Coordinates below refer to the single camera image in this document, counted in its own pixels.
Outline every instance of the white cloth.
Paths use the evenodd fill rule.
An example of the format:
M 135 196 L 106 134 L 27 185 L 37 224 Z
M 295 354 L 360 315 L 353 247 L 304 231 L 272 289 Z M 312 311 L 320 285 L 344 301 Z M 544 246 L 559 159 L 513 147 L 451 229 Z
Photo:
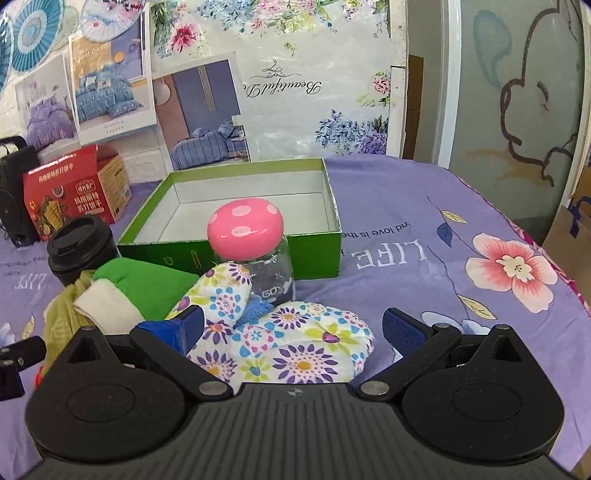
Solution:
M 92 283 L 74 302 L 74 309 L 88 317 L 104 335 L 129 333 L 144 318 L 137 307 L 109 280 Z

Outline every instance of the door frame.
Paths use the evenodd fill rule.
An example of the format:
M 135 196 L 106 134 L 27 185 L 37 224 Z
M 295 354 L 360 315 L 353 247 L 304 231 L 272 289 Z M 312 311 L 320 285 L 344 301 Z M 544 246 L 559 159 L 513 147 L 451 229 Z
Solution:
M 583 80 L 583 105 L 581 107 L 581 121 L 577 143 L 574 148 L 573 162 L 570 166 L 569 177 L 566 180 L 564 192 L 560 204 L 568 207 L 570 199 L 579 183 L 583 167 L 587 164 L 591 147 L 591 124 L 589 124 L 591 111 L 591 9 L 583 2 L 581 5 L 581 17 L 583 18 L 583 44 L 585 56 L 584 80 Z
M 460 75 L 462 73 L 462 3 L 461 0 L 442 0 L 441 34 L 441 94 L 439 117 L 436 125 L 436 143 L 433 160 L 443 168 L 449 168 L 453 139 L 456 132 L 457 109 L 460 100 Z

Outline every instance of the blue paper umbrella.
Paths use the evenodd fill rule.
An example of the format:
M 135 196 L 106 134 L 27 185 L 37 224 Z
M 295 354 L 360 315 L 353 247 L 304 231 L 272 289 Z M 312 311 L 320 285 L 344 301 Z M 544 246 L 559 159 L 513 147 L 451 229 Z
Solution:
M 8 81 L 12 63 L 12 24 L 7 17 L 0 18 L 0 96 Z
M 31 0 L 14 20 L 12 68 L 26 72 L 49 53 L 63 15 L 61 0 Z
M 86 0 L 80 13 L 82 34 L 95 42 L 113 40 L 131 28 L 144 5 L 145 0 Z

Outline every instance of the bedding advertisement poster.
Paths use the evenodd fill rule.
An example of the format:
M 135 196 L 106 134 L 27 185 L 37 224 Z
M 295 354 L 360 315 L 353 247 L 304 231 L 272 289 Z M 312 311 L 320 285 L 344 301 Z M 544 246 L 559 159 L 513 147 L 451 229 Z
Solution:
M 72 97 L 64 58 L 59 55 L 14 87 L 21 136 L 37 152 L 58 156 L 78 148 Z
M 156 124 L 149 26 L 144 14 L 119 37 L 97 43 L 70 37 L 74 113 L 81 145 Z
M 233 54 L 193 60 L 161 75 L 153 88 L 168 172 L 250 160 Z

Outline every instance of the open box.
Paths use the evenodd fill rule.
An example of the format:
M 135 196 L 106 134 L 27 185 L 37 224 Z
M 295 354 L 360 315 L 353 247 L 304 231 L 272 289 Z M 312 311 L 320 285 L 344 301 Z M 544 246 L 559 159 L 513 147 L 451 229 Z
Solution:
M 119 239 L 124 257 L 203 274 L 215 265 L 207 221 L 227 202 L 279 208 L 296 280 L 339 274 L 341 227 L 321 158 L 212 165 L 170 173 Z

